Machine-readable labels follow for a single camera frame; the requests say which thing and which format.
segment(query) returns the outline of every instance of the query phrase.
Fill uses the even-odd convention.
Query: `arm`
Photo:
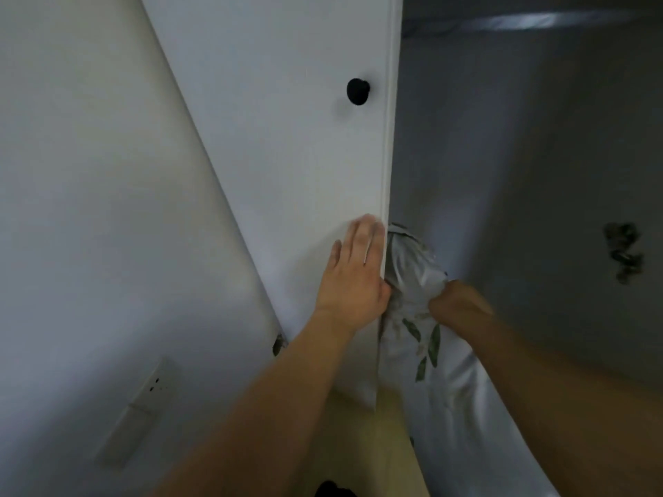
[[[176,467],[153,497],[286,493],[345,347],[386,310],[391,290],[380,278],[384,247],[385,227],[374,216],[352,222],[343,244],[336,241],[331,250],[316,308],[302,332],[244,393],[219,432]]]
[[[458,281],[433,317],[475,351],[562,497],[663,495],[663,399],[525,341]]]

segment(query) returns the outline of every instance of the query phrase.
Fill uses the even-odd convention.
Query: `wooden floor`
[[[291,495],[313,497],[325,480],[357,497],[428,496],[396,393],[380,389],[375,412],[330,395]]]

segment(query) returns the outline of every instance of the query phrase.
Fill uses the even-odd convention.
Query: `cabinet door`
[[[348,222],[387,219],[402,0],[143,4],[292,339]],[[364,105],[347,97],[352,78],[371,86]],[[373,405],[376,380],[374,323],[337,387]]]

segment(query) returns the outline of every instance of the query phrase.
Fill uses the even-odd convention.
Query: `forearm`
[[[539,349],[490,315],[459,312],[452,329],[563,497],[663,491],[661,398]]]
[[[220,432],[154,497],[279,496],[313,437],[351,335],[314,316],[244,393]]]

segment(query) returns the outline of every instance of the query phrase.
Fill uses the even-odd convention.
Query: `round cabinet knob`
[[[347,98],[353,105],[361,106],[369,99],[371,85],[361,78],[353,78],[347,83]]]

